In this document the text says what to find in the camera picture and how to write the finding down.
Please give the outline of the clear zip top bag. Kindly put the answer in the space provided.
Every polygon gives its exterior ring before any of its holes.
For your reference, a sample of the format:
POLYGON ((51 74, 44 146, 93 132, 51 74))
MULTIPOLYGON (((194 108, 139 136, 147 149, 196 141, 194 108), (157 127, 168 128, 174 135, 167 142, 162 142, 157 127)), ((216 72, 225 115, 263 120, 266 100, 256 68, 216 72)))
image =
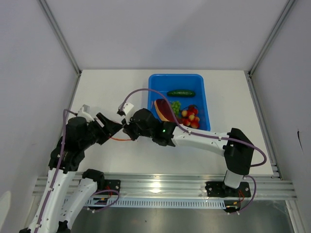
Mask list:
POLYGON ((119 142, 126 142, 126 141, 137 141, 136 139, 130 139, 130 138, 127 138, 127 139, 123 139, 123 138, 116 138, 116 137, 110 137, 111 140, 114 140, 114 141, 119 141, 119 142))

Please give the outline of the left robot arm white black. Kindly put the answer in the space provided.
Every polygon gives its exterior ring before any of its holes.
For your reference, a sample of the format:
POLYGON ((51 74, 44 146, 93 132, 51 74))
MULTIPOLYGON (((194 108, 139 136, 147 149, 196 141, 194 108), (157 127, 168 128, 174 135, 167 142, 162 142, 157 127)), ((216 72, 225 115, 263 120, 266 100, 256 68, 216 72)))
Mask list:
POLYGON ((69 233, 87 200, 93 194, 106 192, 104 173, 88 169, 69 199, 68 188, 76 175, 85 151, 102 145, 122 129, 122 125, 101 113, 92 118, 79 112, 68 119, 63 111, 63 134, 51 152, 48 179, 37 212, 22 233, 69 233))

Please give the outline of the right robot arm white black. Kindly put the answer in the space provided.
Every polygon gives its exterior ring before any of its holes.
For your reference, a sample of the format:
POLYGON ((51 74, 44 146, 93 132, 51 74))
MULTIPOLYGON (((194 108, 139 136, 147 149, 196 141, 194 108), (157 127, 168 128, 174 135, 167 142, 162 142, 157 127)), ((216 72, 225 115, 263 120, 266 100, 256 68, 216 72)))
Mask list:
POLYGON ((160 146, 192 147, 224 157, 227 171, 222 191, 228 196, 239 191, 243 177, 249 174, 253 144, 239 129, 233 128, 228 133, 191 129, 176 122, 159 121, 145 108, 138 111, 121 109, 117 113, 124 117, 123 132, 133 141, 144 136, 160 146))

